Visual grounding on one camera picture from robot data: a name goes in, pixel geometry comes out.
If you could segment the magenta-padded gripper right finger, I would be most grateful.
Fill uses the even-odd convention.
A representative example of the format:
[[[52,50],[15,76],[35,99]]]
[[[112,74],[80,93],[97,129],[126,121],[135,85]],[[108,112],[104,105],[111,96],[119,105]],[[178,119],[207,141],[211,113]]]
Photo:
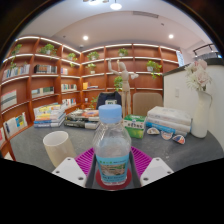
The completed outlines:
[[[146,186],[173,173],[173,170],[160,158],[151,158],[141,150],[132,147],[130,153],[133,186]]]

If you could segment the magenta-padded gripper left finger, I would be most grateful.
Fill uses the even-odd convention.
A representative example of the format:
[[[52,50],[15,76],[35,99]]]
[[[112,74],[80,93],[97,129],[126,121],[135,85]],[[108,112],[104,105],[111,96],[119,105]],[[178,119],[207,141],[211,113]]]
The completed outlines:
[[[67,157],[53,174],[84,188],[91,188],[94,182],[96,160],[92,148],[75,158]]]

